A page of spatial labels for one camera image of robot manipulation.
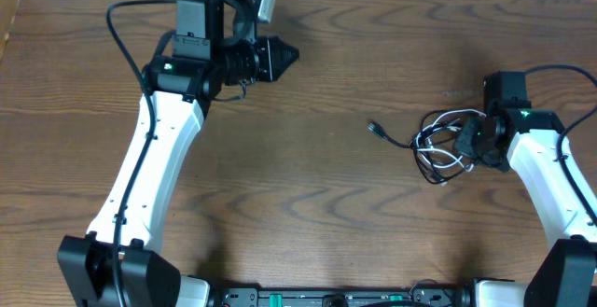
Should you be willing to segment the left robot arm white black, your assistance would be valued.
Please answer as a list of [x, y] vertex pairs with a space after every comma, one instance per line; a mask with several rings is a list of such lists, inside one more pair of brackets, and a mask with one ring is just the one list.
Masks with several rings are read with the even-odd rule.
[[276, 81], [299, 51], [260, 35], [276, 0], [174, 0], [176, 25], [134, 66], [142, 97], [131, 143], [83, 237], [57, 261], [78, 306], [217, 306], [210, 284], [161, 255], [165, 220], [188, 149], [225, 86]]

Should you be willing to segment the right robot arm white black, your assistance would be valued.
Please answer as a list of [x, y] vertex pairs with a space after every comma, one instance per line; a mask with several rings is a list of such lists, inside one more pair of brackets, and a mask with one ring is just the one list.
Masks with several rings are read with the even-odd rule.
[[555, 112], [534, 109], [526, 73], [484, 78], [483, 117], [469, 119], [454, 144], [476, 164], [514, 171], [526, 187], [549, 252], [532, 280], [476, 278], [456, 306], [593, 306], [596, 303], [596, 198]]

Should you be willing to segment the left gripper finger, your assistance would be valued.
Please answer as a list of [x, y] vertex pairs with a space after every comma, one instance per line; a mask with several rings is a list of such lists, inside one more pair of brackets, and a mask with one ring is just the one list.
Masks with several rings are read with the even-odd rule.
[[297, 60], [297, 57], [274, 58], [271, 62], [270, 82], [277, 81]]
[[297, 60], [299, 50], [285, 43], [279, 36], [269, 38], [270, 54], [274, 60]]

